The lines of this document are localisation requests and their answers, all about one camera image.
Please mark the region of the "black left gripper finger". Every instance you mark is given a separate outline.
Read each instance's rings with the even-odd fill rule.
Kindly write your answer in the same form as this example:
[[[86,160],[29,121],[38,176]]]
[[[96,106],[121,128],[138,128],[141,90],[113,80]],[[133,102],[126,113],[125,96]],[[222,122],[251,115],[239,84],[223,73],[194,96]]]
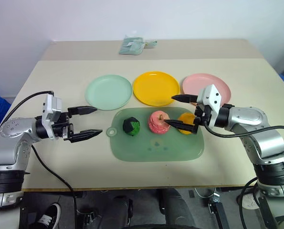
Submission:
[[[102,133],[102,131],[103,130],[89,129],[89,130],[83,130],[83,131],[76,133],[76,134],[71,134],[70,135],[70,142],[76,143],[76,142],[88,140],[92,137],[99,135],[100,133]]]
[[[97,108],[92,106],[77,106],[68,108],[68,116],[72,117],[73,115],[88,115],[97,111]]]

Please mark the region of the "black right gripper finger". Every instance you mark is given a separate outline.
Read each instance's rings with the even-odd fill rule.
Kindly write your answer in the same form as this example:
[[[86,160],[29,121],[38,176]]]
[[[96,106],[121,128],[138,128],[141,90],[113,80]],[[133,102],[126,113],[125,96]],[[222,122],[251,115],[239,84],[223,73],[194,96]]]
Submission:
[[[197,95],[190,95],[190,94],[178,94],[171,97],[173,100],[182,102],[182,103],[196,103],[197,102]]]
[[[196,134],[199,128],[199,123],[185,124],[183,121],[171,119],[165,120],[164,122],[170,125],[171,127],[174,127],[178,130],[188,131],[192,134]]]

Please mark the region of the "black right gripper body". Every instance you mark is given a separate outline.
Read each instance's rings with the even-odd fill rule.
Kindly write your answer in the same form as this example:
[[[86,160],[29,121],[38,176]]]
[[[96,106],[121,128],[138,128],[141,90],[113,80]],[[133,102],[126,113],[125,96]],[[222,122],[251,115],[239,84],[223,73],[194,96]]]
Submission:
[[[196,103],[196,108],[194,112],[194,115],[195,115],[194,125],[204,126],[204,124],[206,124],[209,127],[210,119],[211,119],[211,112],[212,112],[212,108],[210,105]]]

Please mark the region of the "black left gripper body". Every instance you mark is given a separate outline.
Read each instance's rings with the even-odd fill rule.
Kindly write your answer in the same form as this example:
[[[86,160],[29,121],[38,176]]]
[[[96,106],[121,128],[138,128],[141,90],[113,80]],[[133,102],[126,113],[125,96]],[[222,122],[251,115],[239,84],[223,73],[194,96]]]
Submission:
[[[56,122],[52,125],[55,136],[61,137],[63,140],[73,141],[74,125],[70,122],[72,114],[62,112]]]

